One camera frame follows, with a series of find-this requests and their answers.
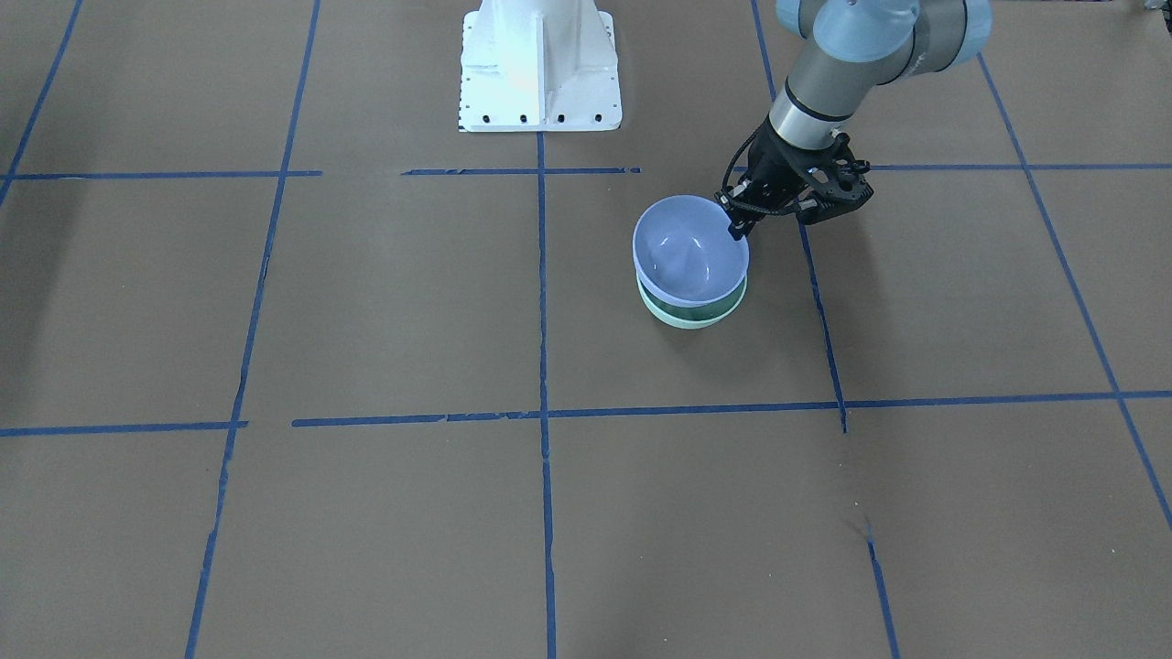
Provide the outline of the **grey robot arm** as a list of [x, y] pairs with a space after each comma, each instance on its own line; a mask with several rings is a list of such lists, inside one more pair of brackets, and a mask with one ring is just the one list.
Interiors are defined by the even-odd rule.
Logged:
[[804, 46], [735, 154], [745, 172], [714, 196], [737, 242], [769, 217], [813, 225], [860, 209], [874, 188], [844, 125], [867, 93], [970, 61], [993, 28], [988, 1], [778, 1], [776, 16]]

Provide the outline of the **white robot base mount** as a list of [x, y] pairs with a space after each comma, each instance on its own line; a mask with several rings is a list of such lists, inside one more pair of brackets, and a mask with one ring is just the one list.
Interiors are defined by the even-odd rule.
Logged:
[[483, 1], [461, 22], [458, 130], [614, 131], [615, 25], [594, 1]]

